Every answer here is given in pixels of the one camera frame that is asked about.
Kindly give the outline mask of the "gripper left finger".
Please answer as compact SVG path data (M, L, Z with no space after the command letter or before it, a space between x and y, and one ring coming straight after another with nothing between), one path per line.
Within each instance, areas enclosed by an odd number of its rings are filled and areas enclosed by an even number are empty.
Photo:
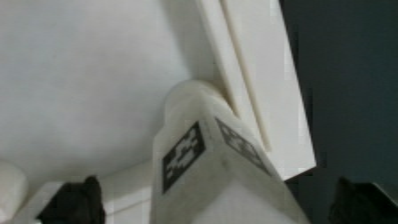
M10 224L105 224L99 180L48 182L37 190Z

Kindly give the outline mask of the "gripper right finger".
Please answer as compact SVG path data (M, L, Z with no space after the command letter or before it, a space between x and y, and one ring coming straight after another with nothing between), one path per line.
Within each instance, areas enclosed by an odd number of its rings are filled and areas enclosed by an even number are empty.
M330 224L398 224L398 186L337 179Z

